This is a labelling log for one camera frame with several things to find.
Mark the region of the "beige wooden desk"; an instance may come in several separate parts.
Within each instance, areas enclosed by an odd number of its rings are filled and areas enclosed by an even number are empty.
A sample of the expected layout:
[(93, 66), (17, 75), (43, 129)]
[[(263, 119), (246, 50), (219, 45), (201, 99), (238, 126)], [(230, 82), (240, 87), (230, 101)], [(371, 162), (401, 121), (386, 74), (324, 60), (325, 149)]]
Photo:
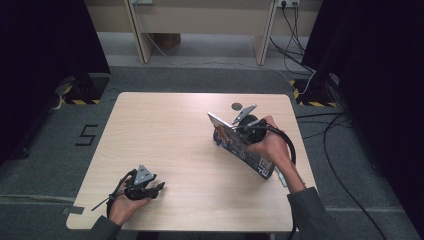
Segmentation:
[[(290, 36), (278, 0), (84, 0), (99, 32), (128, 32), (139, 61), (153, 50), (153, 33), (244, 35), (253, 40), (256, 63), (265, 63), (269, 38)], [(298, 34), (308, 37), (323, 0), (300, 0)], [(290, 22), (294, 10), (285, 10)]]

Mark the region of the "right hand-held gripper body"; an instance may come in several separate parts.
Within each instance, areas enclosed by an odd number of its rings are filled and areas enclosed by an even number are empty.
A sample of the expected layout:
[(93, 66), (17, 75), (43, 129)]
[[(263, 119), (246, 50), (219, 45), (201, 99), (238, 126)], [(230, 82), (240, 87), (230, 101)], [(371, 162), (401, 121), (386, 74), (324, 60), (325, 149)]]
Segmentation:
[(256, 107), (257, 105), (253, 104), (242, 109), (232, 121), (232, 129), (237, 136), (248, 145), (258, 143), (266, 136), (266, 121), (252, 115), (252, 111), (255, 110)]

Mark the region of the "brown cardboard box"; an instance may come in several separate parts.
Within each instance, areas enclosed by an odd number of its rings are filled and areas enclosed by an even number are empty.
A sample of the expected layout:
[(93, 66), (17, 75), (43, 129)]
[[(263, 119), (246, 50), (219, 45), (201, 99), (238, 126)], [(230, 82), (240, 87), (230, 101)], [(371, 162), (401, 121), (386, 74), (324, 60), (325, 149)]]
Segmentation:
[(166, 49), (170, 50), (181, 43), (181, 35), (178, 33), (154, 33), (154, 42)]

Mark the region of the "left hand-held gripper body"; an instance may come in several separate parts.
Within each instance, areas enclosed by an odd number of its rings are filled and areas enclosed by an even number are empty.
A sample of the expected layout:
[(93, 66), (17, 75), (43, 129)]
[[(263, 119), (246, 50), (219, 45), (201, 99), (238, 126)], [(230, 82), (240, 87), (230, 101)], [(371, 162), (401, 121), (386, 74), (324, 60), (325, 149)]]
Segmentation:
[(143, 164), (133, 169), (125, 178), (124, 194), (130, 200), (146, 198), (146, 192), (154, 191), (148, 185), (156, 179), (157, 175), (151, 173)]

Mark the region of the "person's right hand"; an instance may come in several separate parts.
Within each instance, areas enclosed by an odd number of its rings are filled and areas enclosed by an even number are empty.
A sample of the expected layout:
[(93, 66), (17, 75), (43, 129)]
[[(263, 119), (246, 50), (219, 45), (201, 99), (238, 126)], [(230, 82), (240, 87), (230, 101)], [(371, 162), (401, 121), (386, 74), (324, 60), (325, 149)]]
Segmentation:
[(293, 169), (287, 143), (277, 133), (267, 130), (264, 139), (248, 147), (251, 152), (259, 153), (271, 161), (284, 175)]

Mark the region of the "person's left hand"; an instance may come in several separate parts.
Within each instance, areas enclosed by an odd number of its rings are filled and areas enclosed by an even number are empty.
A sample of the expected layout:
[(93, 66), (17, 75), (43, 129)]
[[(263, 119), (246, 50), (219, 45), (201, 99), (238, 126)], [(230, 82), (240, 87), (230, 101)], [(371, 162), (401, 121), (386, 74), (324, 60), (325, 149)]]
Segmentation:
[(110, 208), (108, 219), (122, 227), (141, 207), (150, 202), (151, 198), (130, 200), (125, 195), (119, 195)]

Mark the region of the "illustrated magazine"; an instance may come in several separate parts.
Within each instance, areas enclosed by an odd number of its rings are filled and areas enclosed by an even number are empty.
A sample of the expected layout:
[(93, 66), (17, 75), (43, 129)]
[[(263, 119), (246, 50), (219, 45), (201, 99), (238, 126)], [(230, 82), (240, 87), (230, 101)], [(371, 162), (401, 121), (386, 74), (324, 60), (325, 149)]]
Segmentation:
[(249, 151), (248, 147), (251, 144), (245, 144), (237, 136), (232, 129), (233, 125), (211, 112), (208, 113), (208, 117), (214, 127), (213, 139), (218, 146), (239, 158), (262, 178), (269, 179), (271, 177), (275, 168), (272, 162), (264, 159), (258, 153)]

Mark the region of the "black curtain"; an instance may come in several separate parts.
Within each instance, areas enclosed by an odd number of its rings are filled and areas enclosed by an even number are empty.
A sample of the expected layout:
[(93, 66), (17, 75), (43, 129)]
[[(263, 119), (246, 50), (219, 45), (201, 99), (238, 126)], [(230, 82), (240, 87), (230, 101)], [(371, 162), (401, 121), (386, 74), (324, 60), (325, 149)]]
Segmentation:
[(424, 239), (424, 0), (322, 0), (305, 64), (317, 67), (335, 43), (330, 71)]
[(62, 80), (109, 71), (84, 0), (0, 0), (0, 165)]

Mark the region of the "stand base with hazard tape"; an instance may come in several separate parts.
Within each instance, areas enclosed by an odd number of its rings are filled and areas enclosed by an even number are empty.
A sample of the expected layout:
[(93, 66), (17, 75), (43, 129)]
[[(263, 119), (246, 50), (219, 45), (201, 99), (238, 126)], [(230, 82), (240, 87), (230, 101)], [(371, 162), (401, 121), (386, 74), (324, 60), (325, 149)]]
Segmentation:
[(98, 105), (110, 80), (106, 75), (90, 75), (87, 81), (72, 80), (62, 94), (68, 105)]
[(328, 78), (310, 76), (306, 79), (292, 79), (295, 101), (301, 106), (336, 107), (336, 100), (331, 93)]

